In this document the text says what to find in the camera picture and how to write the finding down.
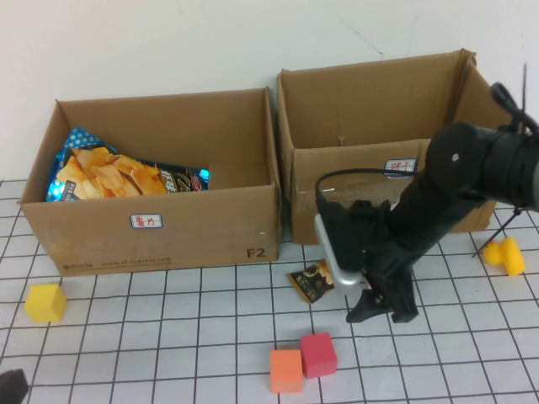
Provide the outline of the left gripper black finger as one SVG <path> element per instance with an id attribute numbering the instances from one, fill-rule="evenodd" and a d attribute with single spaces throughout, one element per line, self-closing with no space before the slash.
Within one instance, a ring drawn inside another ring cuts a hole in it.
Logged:
<path id="1" fill-rule="evenodd" d="M 21 404 L 26 397 L 28 390 L 29 386 L 22 369 L 12 369 L 1 373 L 1 404 Z"/>

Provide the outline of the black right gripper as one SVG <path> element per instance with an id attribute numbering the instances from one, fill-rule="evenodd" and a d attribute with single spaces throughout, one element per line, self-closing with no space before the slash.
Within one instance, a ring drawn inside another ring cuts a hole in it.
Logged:
<path id="1" fill-rule="evenodd" d="M 363 270 L 369 290 L 346 316 L 348 323 L 361 323 L 392 313 L 394 323 L 408 323 L 419 312 L 415 302 L 412 264 L 417 256 L 400 237 L 364 236 Z"/>

